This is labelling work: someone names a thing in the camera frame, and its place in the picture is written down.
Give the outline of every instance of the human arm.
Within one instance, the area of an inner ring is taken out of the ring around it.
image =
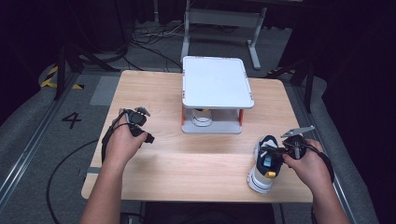
[[[315,140],[306,139],[306,143],[321,152],[323,151],[321,144]],[[300,160],[294,160],[286,154],[283,155],[283,159],[310,188],[318,224],[349,223],[332,186],[329,171],[316,152],[308,149]]]
[[[133,137],[128,125],[121,125],[126,122],[122,116],[114,126],[116,128],[106,147],[106,159],[85,206],[81,224],[120,223],[122,174],[147,137],[147,133]]]

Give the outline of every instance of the gray carpet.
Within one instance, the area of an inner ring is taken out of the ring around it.
[[[157,26],[155,22],[142,26]],[[266,72],[274,69],[289,39],[291,30],[263,29],[257,44],[260,71],[252,68],[248,55],[245,36],[251,31],[236,29],[225,33],[219,29],[201,27],[191,33],[190,54],[195,56],[235,57],[243,60],[249,77],[265,77]],[[182,47],[181,35],[169,35],[155,44],[144,45],[155,49],[175,62],[179,62]],[[129,47],[126,55],[128,64],[120,59],[110,63],[124,69],[139,68],[149,71],[180,72],[178,65],[164,57],[139,47]],[[41,80],[49,68],[43,71]],[[84,85],[83,90],[70,90],[59,105],[59,109],[39,142],[21,181],[13,190],[5,207],[0,211],[0,223],[53,223],[46,203],[46,188],[50,174],[57,164],[70,152],[99,137],[103,128],[112,95],[117,86],[120,73],[104,72],[97,65],[86,64],[82,75],[76,83]],[[329,154],[338,180],[344,191],[355,223],[377,223],[367,188],[347,154],[347,150],[327,114],[321,101],[321,94],[326,88],[323,80],[315,78],[312,96],[312,114],[306,114],[302,107],[304,86],[292,87],[290,76],[284,75],[284,81],[290,102],[300,126],[314,124],[317,132],[308,136],[320,140]],[[31,140],[37,126],[42,122],[47,110],[51,107],[55,89],[46,87],[22,105],[0,128],[0,180],[4,181],[12,165],[17,161],[26,145]],[[77,121],[72,127],[71,121],[64,118],[78,113]],[[80,196],[84,177],[79,171],[87,169],[91,163],[96,143],[92,143],[76,152],[59,168],[53,177],[50,188],[50,201],[56,217],[61,223],[78,223],[85,200]],[[122,210],[139,212],[140,202],[123,202]],[[276,223],[310,223],[310,203],[273,204]]]

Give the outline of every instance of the wooden table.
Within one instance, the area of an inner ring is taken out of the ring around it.
[[[127,164],[123,200],[178,202],[311,203],[309,188],[286,164],[272,190],[262,195],[248,186],[253,148],[265,135],[280,135],[298,123],[279,80],[250,78],[254,103],[244,114],[240,134],[193,134],[181,130],[182,74],[124,71],[109,109],[103,138],[119,108],[145,106],[151,117],[143,144]],[[101,167],[99,143],[91,167]],[[88,174],[82,196],[89,198],[97,174]]]

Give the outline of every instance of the power cord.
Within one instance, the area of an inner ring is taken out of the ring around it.
[[[52,173],[50,174],[49,181],[48,181],[48,183],[47,183],[46,200],[47,200],[47,207],[48,207],[48,209],[49,209],[49,212],[50,212],[50,215],[51,215],[51,217],[52,217],[52,220],[54,221],[55,224],[60,224],[60,222],[59,222],[58,218],[55,216],[55,213],[54,213],[54,211],[53,211],[52,205],[51,205],[51,203],[50,203],[50,184],[51,184],[51,182],[52,182],[52,178],[55,176],[55,174],[56,174],[56,172],[58,171],[58,169],[61,167],[61,165],[62,165],[67,159],[69,159],[69,158],[70,158],[72,155],[74,155],[76,152],[82,150],[84,147],[87,147],[87,146],[89,146],[90,144],[96,143],[96,142],[98,142],[98,141],[99,141],[99,139],[92,140],[91,142],[86,143],[86,144],[82,145],[81,147],[78,147],[78,148],[75,149],[74,151],[70,152],[66,157],[64,157],[64,158],[58,163],[58,165],[55,167],[55,169],[54,169],[54,170],[52,171]],[[143,222],[144,217],[141,215],[141,213],[142,213],[142,206],[140,206],[140,214],[138,214],[138,213],[122,213],[122,214],[124,214],[124,215],[126,215],[126,216],[131,216],[131,217],[139,217],[139,221],[140,221],[140,222]]]
[[[83,149],[84,147],[89,146],[90,144],[93,144],[95,142],[97,142],[99,139],[95,139],[89,143],[86,143],[84,145],[82,145],[81,147],[78,147],[77,149],[75,149],[74,151],[72,151],[71,153],[69,153],[66,157],[64,157],[59,163],[58,165],[55,167],[55,169],[52,171],[52,174],[49,177],[49,182],[47,183],[47,191],[46,191],[46,199],[47,199],[47,207],[49,208],[49,212],[50,215],[53,219],[53,221],[55,222],[55,224],[60,224],[58,218],[55,216],[55,213],[53,212],[52,209],[52,205],[50,203],[50,184],[52,182],[52,178],[55,176],[55,173],[58,171],[59,167],[61,167],[61,165],[67,160],[69,159],[69,157],[71,157],[72,155],[74,155],[76,152],[80,151],[81,149]]]

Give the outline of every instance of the black cable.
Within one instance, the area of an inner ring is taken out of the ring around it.
[[[282,203],[279,204],[279,208],[280,208],[280,216],[282,217],[282,224],[286,224],[286,221],[285,221],[285,213],[283,212],[283,205],[282,205]]]
[[[58,165],[57,165],[57,166],[55,167],[55,169],[52,171],[52,174],[51,174],[50,177],[49,177],[49,182],[48,182],[48,184],[47,184],[46,199],[47,199],[47,207],[49,208],[50,215],[51,215],[53,221],[55,222],[55,224],[59,224],[60,222],[59,222],[58,218],[55,216],[55,213],[53,212],[52,206],[51,206],[51,204],[50,204],[50,184],[51,184],[52,178],[54,177],[54,175],[55,175],[56,171],[59,169],[59,167],[61,167],[61,165],[62,165],[69,157],[71,157],[73,154],[75,154],[75,153],[78,152],[79,150],[83,149],[84,147],[87,147],[87,146],[89,146],[90,144],[97,142],[98,140],[99,140],[99,139],[95,139],[95,140],[93,140],[93,141],[91,141],[91,142],[89,142],[89,143],[86,143],[86,144],[82,145],[81,147],[78,147],[77,149],[75,149],[75,150],[72,151],[71,153],[69,153],[63,160],[61,160],[61,162],[58,163]]]
[[[97,48],[92,42],[91,40],[87,37],[87,35],[85,34],[84,30],[81,27],[81,24],[79,23],[78,17],[73,9],[73,7],[71,6],[70,2],[68,0],[65,0],[67,6],[69,7],[69,10],[71,11],[71,13],[73,14],[73,18],[76,21],[76,24],[78,26],[78,29],[80,31],[80,33],[82,34],[82,36],[84,37],[84,39],[90,44],[91,48],[95,49],[96,51],[98,51],[99,53],[105,53],[103,52],[101,49]],[[111,62],[115,62],[116,60],[120,59],[121,57],[125,56],[126,53],[128,52],[128,44],[127,41],[125,40],[125,33],[122,27],[122,22],[120,21],[120,13],[119,13],[119,8],[117,5],[117,1],[115,1],[115,5],[116,5],[116,11],[117,11],[117,16],[118,16],[118,22],[120,24],[120,29],[121,29],[121,35],[122,35],[122,39],[124,41],[124,45],[122,47],[120,47],[119,49],[116,49],[114,52],[117,54],[114,57],[111,58],[107,58],[107,59],[101,59],[102,62],[104,63],[111,63]],[[82,59],[80,58],[84,63],[87,64],[93,64],[95,62],[92,62],[89,59]]]
[[[140,70],[140,71],[145,71],[143,68],[140,68],[140,67],[138,67],[138,66],[134,65],[133,63],[131,63],[129,60],[127,60],[127,59],[126,59],[126,57],[122,57],[122,58],[125,60],[125,62],[127,62],[127,63],[128,63],[128,67],[129,67],[129,69],[131,69],[131,67],[129,66],[129,65],[131,65],[131,66],[133,66],[133,67],[137,68],[137,69],[138,69],[138,70]]]
[[[163,54],[161,54],[161,53],[159,53],[159,52],[156,52],[156,51],[153,50],[153,49],[148,49],[148,48],[146,48],[146,47],[143,47],[142,45],[139,45],[139,44],[136,44],[136,43],[134,43],[134,44],[137,45],[139,48],[146,49],[146,50],[148,50],[148,51],[150,51],[150,52],[153,52],[153,53],[155,53],[155,54],[158,54],[158,55],[164,57],[165,60],[169,60],[169,61],[171,61],[172,63],[176,64],[180,69],[183,69],[179,63],[177,63],[177,62],[175,62],[174,60],[172,60],[172,59],[166,57],[165,55],[163,55]]]

